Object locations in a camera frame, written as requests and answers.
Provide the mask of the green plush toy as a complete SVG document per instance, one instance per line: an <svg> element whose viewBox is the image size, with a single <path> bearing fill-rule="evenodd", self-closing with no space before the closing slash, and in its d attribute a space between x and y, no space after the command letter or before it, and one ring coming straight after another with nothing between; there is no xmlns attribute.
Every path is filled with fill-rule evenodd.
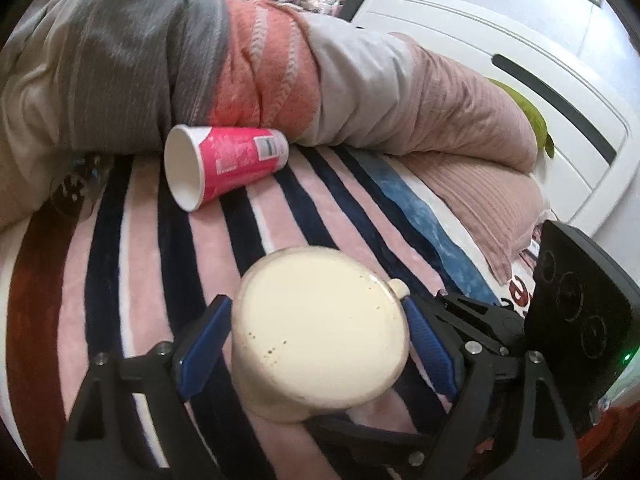
<svg viewBox="0 0 640 480"><path fill-rule="evenodd" d="M538 150L544 151L549 158L553 158L555 156L555 144L550 136L547 122L538 108L520 92L512 89L507 84L492 78L489 78L489 81L506 92L506 94L516 103L526 116L529 125L535 133Z"/></svg>

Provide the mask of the clear glass with print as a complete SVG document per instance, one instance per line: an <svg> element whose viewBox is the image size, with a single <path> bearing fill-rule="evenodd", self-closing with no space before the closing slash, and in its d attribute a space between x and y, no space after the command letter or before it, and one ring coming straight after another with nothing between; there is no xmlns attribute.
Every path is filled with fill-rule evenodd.
<svg viewBox="0 0 640 480"><path fill-rule="evenodd" d="M65 174L50 183L53 207L68 218L88 219L103 192L113 156L97 152L73 154Z"/></svg>

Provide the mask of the pink paper cup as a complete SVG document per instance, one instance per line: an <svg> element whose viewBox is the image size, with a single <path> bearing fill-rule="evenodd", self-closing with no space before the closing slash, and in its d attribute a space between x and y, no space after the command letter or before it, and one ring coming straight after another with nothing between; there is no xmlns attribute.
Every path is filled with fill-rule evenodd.
<svg viewBox="0 0 640 480"><path fill-rule="evenodd" d="M282 169L290 144L274 129L175 126L164 167L169 191L186 212Z"/></svg>

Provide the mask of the cream ceramic mug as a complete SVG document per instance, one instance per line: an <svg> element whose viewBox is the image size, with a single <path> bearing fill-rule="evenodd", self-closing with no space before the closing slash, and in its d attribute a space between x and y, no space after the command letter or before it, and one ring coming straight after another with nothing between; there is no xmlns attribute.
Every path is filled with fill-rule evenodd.
<svg viewBox="0 0 640 480"><path fill-rule="evenodd" d="M356 408L396 382L409 355L402 300L344 252L292 247L242 277L232 302L231 377L246 408L273 422L302 422Z"/></svg>

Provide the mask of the pink ribbed pillow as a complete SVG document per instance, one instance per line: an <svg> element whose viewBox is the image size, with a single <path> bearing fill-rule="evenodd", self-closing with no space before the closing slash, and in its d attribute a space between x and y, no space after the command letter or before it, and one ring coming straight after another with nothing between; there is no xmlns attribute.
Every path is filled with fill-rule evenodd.
<svg viewBox="0 0 640 480"><path fill-rule="evenodd" d="M495 162L428 152L402 156L413 172L457 216L501 285L537 226L555 215L538 183Z"/></svg>

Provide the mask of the rolled pink grey duvet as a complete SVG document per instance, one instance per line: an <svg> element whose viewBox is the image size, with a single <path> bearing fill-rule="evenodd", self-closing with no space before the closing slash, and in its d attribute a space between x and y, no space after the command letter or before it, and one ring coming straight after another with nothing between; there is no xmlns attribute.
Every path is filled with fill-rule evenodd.
<svg viewBox="0 0 640 480"><path fill-rule="evenodd" d="M510 96L404 35L269 1L34 0L1 51L2 224L74 155L159 151L178 124L525 173L537 158Z"/></svg>

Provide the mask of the white bed headboard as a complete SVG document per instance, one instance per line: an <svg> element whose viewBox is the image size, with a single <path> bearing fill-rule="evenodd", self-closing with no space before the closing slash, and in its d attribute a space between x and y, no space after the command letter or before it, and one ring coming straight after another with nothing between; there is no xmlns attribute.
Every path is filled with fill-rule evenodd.
<svg viewBox="0 0 640 480"><path fill-rule="evenodd" d="M618 242L604 238L639 171L639 117L609 84L539 32L463 0L363 0L352 22L405 34L532 102L555 146L534 169L551 210L638 275L634 219Z"/></svg>

